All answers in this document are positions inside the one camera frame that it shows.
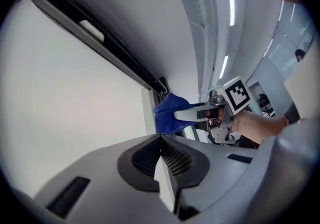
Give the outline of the person's right hand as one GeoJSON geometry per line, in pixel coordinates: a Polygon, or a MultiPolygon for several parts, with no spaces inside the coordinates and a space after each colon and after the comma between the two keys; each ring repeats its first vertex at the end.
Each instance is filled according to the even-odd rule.
{"type": "Polygon", "coordinates": [[[224,115],[224,109],[223,108],[214,108],[210,110],[205,110],[204,115],[208,119],[217,119],[221,121],[223,119],[224,115]]]}

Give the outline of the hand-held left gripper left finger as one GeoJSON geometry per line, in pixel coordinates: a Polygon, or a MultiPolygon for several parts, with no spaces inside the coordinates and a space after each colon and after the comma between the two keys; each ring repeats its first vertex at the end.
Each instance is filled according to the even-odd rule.
{"type": "Polygon", "coordinates": [[[159,193],[134,189],[117,169],[122,152],[155,137],[138,137],[85,154],[44,184],[34,199],[48,207],[74,178],[82,177],[89,179],[89,184],[67,214],[67,221],[175,220],[159,193]]]}

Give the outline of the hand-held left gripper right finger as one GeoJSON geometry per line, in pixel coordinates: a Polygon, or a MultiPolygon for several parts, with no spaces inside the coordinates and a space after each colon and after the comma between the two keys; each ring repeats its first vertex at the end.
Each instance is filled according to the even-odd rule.
{"type": "Polygon", "coordinates": [[[241,183],[255,150],[161,135],[173,211],[160,221],[245,221],[252,197],[241,183]]]}

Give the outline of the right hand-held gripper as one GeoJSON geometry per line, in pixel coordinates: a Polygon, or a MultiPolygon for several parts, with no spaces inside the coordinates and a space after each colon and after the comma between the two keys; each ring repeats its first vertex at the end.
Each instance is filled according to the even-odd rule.
{"type": "Polygon", "coordinates": [[[208,102],[193,104],[194,108],[174,112],[180,121],[206,121],[212,110],[223,110],[222,118],[216,118],[215,127],[209,125],[209,138],[214,144],[234,145],[237,140],[232,135],[232,125],[236,115],[250,102],[251,97],[241,77],[236,77],[220,88],[212,90],[208,102]]]}

